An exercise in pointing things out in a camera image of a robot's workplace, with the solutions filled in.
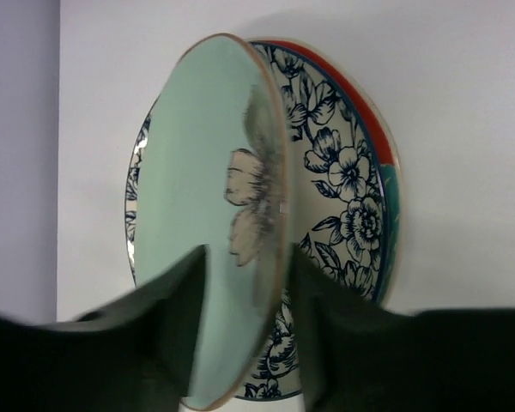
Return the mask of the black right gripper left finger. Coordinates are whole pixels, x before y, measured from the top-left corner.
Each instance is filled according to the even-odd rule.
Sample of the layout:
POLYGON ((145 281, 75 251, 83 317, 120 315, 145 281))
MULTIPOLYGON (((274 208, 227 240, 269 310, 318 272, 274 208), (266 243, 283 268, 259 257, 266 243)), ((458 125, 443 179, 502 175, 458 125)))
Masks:
POLYGON ((0 316, 0 411, 175 411, 188 394, 206 249, 70 322, 0 316))

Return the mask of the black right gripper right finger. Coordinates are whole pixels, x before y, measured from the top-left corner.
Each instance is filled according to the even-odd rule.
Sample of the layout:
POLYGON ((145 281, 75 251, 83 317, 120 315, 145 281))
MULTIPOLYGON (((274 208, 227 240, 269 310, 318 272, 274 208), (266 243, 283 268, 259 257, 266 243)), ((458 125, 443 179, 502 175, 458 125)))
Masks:
POLYGON ((299 248, 288 292, 308 411, 515 411, 515 308, 402 315, 299 248))

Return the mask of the white blue patterned plate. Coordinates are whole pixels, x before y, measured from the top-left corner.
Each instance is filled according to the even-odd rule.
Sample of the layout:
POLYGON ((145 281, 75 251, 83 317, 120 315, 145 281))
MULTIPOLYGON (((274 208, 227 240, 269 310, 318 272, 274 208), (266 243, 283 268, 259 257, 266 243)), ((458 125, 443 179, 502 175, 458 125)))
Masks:
POLYGON ((392 166, 373 145, 380 132, 321 63, 286 45, 219 33, 175 64, 134 144, 124 230, 140 287, 206 247, 186 408, 300 393, 296 251, 383 298, 392 166))

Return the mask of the red plate with teal flower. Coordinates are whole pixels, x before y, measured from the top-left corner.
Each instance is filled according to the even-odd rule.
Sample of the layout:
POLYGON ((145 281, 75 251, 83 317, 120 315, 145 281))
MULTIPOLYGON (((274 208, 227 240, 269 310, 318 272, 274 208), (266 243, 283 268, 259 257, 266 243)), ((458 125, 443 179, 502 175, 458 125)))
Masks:
POLYGON ((270 64, 288 115, 301 249, 341 284, 384 302, 401 214, 389 129, 354 79, 311 47, 282 39, 252 45, 270 64))

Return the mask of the green plate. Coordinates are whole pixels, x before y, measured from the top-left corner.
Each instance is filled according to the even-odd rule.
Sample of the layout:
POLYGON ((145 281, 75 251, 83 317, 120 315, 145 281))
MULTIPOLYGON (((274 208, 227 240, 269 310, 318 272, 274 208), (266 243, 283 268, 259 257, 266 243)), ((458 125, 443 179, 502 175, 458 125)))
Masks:
POLYGON ((189 409, 224 404, 270 333, 288 269, 290 177, 282 99, 264 60, 232 34, 196 43, 151 111, 134 244, 139 282, 206 248, 189 409))

